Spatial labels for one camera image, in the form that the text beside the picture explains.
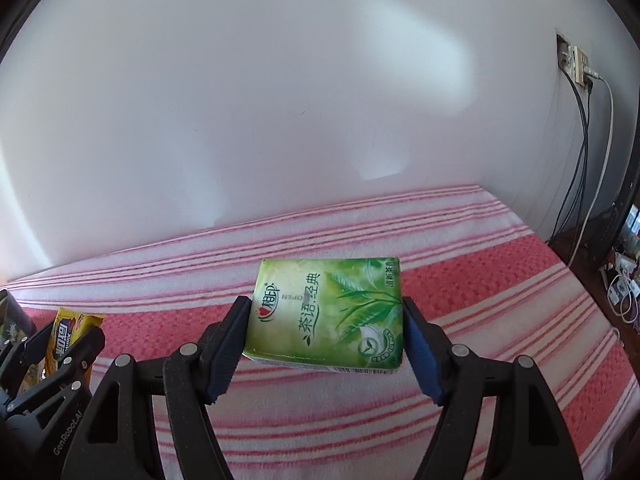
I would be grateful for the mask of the small orange snack packet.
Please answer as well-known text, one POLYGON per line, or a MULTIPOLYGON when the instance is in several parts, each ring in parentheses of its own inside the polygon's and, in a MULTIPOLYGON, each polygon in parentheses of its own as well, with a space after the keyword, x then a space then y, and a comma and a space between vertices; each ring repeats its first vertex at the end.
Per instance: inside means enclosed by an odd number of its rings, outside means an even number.
POLYGON ((59 308, 53 320, 46 353, 44 354, 43 377, 48 378, 58 370, 58 364, 73 344, 90 330, 100 328, 103 315, 87 314, 67 308, 59 308))

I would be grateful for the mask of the cluttered side desk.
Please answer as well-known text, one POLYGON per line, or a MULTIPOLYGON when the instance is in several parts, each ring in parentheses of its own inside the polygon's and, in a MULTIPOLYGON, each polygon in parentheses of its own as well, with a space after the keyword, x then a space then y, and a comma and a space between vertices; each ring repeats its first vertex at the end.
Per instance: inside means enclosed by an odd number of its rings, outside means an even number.
POLYGON ((616 321, 639 331, 639 207, 632 205, 612 254, 600 269, 616 321))

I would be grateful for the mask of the red white striped cloth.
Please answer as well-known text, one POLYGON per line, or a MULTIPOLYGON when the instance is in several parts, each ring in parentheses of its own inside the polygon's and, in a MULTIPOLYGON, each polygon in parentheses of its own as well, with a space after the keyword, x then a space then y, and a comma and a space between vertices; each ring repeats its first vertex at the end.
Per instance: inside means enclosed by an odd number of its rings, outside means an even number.
POLYGON ((250 295, 266 259, 364 259, 361 271, 329 268, 270 282, 256 307, 262 327, 295 300, 285 337, 320 346, 326 314, 338 348, 359 370, 289 368, 242 360, 210 409, 216 437, 239 479, 409 479, 433 437, 439 408, 408 364, 370 366, 401 349, 393 287, 381 259, 397 258, 400 290, 427 321, 476 356, 530 356, 566 420, 588 479, 601 479, 616 438, 639 411, 625 350, 588 292, 550 248, 497 197, 460 185, 356 200, 183 235, 17 278, 9 291, 37 323, 67 308, 103 318, 101 379, 122 353, 166 356, 250 295), (321 289, 343 299, 327 311, 321 289))

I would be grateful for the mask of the green tissue pack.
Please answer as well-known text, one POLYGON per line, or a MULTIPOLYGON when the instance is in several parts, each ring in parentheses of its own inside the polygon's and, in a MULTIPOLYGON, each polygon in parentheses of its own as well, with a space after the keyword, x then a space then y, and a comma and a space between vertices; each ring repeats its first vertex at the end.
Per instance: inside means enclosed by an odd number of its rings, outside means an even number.
POLYGON ((402 297, 396 258, 265 259, 244 356, 339 373, 401 366, 402 297))

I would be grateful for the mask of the wall power socket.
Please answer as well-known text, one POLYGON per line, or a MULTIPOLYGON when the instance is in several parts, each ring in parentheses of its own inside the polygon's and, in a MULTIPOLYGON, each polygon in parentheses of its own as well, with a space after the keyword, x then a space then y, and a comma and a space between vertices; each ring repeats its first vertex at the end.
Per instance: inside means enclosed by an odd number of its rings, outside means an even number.
POLYGON ((560 32, 555 34, 555 40, 559 69, 566 73, 577 87, 591 90, 593 82, 585 72, 589 66, 585 51, 571 44, 560 32))

